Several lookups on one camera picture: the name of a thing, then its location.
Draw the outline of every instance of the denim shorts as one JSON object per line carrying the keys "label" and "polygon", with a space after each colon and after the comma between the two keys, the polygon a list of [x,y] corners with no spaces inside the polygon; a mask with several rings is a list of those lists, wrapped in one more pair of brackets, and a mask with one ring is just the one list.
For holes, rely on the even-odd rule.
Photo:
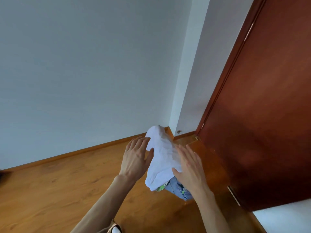
{"label": "denim shorts", "polygon": [[168,190],[169,192],[173,193],[175,196],[185,201],[193,199],[189,190],[184,188],[184,186],[177,180],[176,177],[173,177],[171,180],[169,180],[169,183],[164,189]]}

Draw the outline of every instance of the wooden floor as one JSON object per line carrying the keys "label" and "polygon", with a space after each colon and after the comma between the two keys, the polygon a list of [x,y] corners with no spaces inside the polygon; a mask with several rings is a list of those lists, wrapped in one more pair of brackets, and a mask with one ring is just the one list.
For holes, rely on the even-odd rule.
{"label": "wooden floor", "polygon": [[[186,144],[194,136],[176,141]],[[0,184],[0,233],[70,232],[119,173],[126,143],[13,172]],[[192,147],[202,149],[200,142]],[[262,232],[225,189],[222,170],[208,165],[208,182],[233,232]],[[130,191],[115,220],[130,232],[205,232],[194,201],[184,202],[168,191],[151,192],[146,174]]]}

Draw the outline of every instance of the door frame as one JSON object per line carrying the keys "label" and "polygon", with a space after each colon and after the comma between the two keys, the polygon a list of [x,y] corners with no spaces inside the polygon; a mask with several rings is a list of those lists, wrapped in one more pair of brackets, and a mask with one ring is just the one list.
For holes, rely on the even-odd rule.
{"label": "door frame", "polygon": [[258,15],[264,6],[266,0],[254,0],[248,14],[244,20],[244,23],[241,27],[241,30],[239,32],[239,35],[235,41],[235,44],[233,45],[233,48],[231,50],[231,53],[227,59],[227,62],[224,66],[224,69],[220,75],[220,78],[216,84],[216,87],[213,91],[213,94],[208,101],[207,107],[203,113],[203,116],[199,122],[199,125],[195,131],[195,134],[199,136],[200,130],[203,128],[203,125],[205,124],[209,114],[211,113],[213,106],[216,103],[216,100],[237,60],[239,57],[239,54],[244,46],[245,41],[247,40],[248,35],[251,33],[252,28],[256,22],[256,19],[258,18]]}

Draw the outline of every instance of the door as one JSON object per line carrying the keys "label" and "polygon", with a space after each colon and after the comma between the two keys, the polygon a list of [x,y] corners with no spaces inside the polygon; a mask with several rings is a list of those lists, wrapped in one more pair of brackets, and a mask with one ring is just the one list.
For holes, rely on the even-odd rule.
{"label": "door", "polygon": [[311,0],[266,0],[198,135],[250,211],[311,198]]}

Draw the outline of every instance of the person's left hand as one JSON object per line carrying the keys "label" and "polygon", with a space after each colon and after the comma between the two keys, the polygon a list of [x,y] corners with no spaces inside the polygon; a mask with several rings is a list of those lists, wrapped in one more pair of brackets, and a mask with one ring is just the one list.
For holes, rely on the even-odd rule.
{"label": "person's left hand", "polygon": [[149,154],[145,160],[147,144],[150,137],[137,137],[130,141],[126,146],[121,170],[119,175],[124,175],[128,180],[136,182],[147,171],[153,158],[154,149],[150,149]]}

